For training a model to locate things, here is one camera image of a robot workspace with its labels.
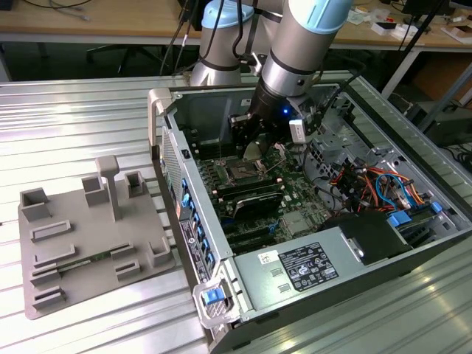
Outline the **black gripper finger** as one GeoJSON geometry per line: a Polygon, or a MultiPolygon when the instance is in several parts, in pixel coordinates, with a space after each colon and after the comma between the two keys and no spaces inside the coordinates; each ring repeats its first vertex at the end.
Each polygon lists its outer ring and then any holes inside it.
{"type": "Polygon", "coordinates": [[[285,129],[283,127],[270,126],[263,129],[257,137],[261,155],[264,156],[276,143],[285,141],[285,129]]]}
{"type": "Polygon", "coordinates": [[[228,123],[237,156],[242,158],[246,148],[258,135],[258,118],[252,114],[231,114],[228,123]]]}

